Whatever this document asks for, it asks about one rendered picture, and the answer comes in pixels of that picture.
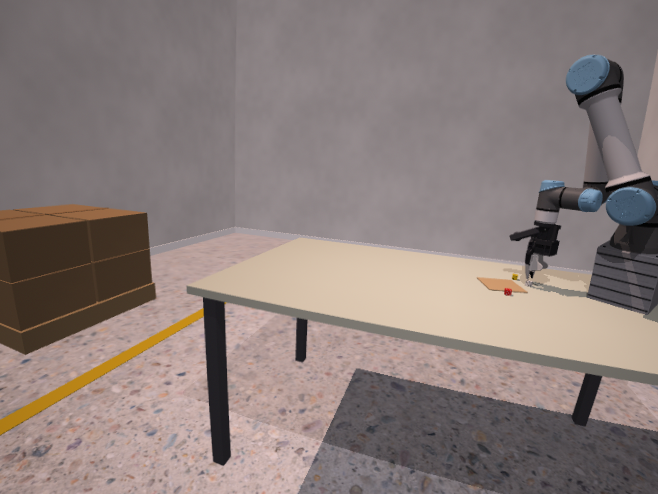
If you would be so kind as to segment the tan flat mat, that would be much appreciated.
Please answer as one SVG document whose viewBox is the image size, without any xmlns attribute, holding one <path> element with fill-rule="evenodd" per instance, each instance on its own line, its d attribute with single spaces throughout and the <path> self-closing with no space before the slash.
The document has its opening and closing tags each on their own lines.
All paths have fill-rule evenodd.
<svg viewBox="0 0 658 494">
<path fill-rule="evenodd" d="M 504 291 L 505 288 L 508 288 L 508 289 L 511 289 L 512 292 L 528 293 L 526 290 L 524 290 L 522 287 L 520 287 L 518 284 L 516 284 L 512 280 L 493 279 L 493 278 L 480 278 L 480 277 L 477 277 L 477 279 L 484 286 L 486 286 L 489 290 Z"/>
</svg>

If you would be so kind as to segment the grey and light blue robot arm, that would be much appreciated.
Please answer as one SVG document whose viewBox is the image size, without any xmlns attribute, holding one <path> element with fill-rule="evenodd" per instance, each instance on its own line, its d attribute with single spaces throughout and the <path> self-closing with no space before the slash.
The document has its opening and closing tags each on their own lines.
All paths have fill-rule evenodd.
<svg viewBox="0 0 658 494">
<path fill-rule="evenodd" d="M 587 55 L 570 67 L 566 86 L 591 123 L 583 188 L 542 181 L 534 220 L 555 224 L 560 208 L 596 212 L 607 201 L 607 214 L 619 223 L 610 246 L 658 254 L 658 181 L 641 170 L 620 106 L 624 74 L 619 66 L 602 55 Z"/>
</svg>

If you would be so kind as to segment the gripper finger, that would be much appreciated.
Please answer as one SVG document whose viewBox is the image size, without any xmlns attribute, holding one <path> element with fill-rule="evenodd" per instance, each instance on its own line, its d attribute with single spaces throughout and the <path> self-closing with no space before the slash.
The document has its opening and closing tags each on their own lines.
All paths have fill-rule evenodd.
<svg viewBox="0 0 658 494">
<path fill-rule="evenodd" d="M 537 253 L 533 253 L 533 254 L 537 254 Z M 538 262 L 539 262 L 540 264 L 543 265 L 543 269 L 547 269 L 547 268 L 548 268 L 548 264 L 545 263 L 545 262 L 543 261 L 543 256 L 542 256 L 542 255 L 539 255 L 539 254 L 537 254 L 537 255 L 539 256 Z M 531 278 L 533 278 L 534 273 L 535 273 L 534 270 L 530 270 L 530 276 L 531 276 Z"/>
<path fill-rule="evenodd" d="M 526 256 L 525 256 L 525 274 L 526 279 L 529 279 L 530 270 L 540 271 L 543 269 L 543 266 L 538 262 L 539 256 L 533 254 L 533 249 L 531 249 L 532 244 L 528 245 Z"/>
</svg>

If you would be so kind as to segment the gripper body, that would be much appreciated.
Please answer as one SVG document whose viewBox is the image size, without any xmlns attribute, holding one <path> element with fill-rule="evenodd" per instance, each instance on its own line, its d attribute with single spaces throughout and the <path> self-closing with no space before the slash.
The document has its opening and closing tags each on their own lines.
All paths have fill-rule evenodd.
<svg viewBox="0 0 658 494">
<path fill-rule="evenodd" d="M 534 221 L 534 225 L 539 226 L 540 234 L 531 236 L 529 241 L 528 245 L 530 246 L 530 244 L 532 244 L 531 249 L 533 249 L 533 253 L 538 253 L 543 256 L 557 255 L 560 242 L 557 240 L 557 236 L 561 226 L 556 224 L 539 223 L 536 221 Z"/>
</svg>

